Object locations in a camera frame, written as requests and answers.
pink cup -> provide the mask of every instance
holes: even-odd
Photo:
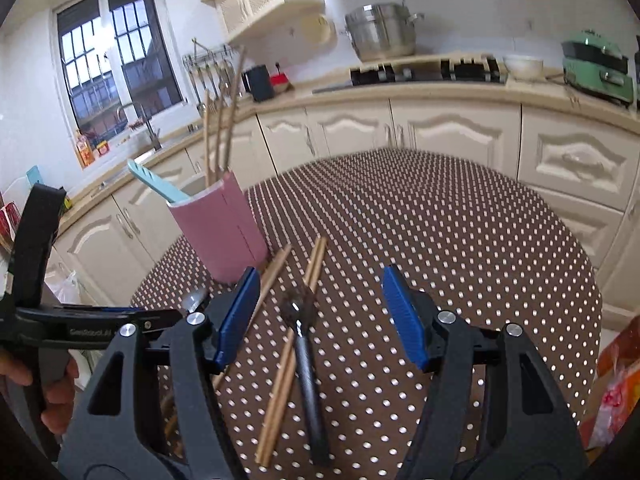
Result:
[[[232,171],[189,200],[168,204],[191,247],[217,282],[236,283],[259,267],[267,245]]]

spoon handle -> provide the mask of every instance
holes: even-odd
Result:
[[[314,465],[328,466],[331,463],[329,439],[324,426],[324,418],[322,418],[311,341],[306,335],[295,337],[296,373],[302,394],[302,408],[305,414],[306,434],[311,448],[311,460]]]

blue gripper pad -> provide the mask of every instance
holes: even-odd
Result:
[[[235,298],[218,332],[218,349],[214,360],[220,370],[236,360],[238,348],[260,298],[258,271],[253,268],[247,269],[232,294]]]
[[[391,311],[394,325],[409,361],[420,370],[426,368],[429,355],[426,350],[424,327],[416,313],[411,299],[411,291],[396,266],[385,267],[382,291],[386,305]]]

white bowl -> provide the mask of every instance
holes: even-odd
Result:
[[[542,59],[531,56],[504,56],[504,65],[509,74],[522,81],[537,81],[544,79],[544,65]]]

window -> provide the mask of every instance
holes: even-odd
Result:
[[[102,6],[101,1],[108,2]],[[71,109],[95,148],[142,116],[182,101],[154,0],[82,0],[58,14],[58,43]]]

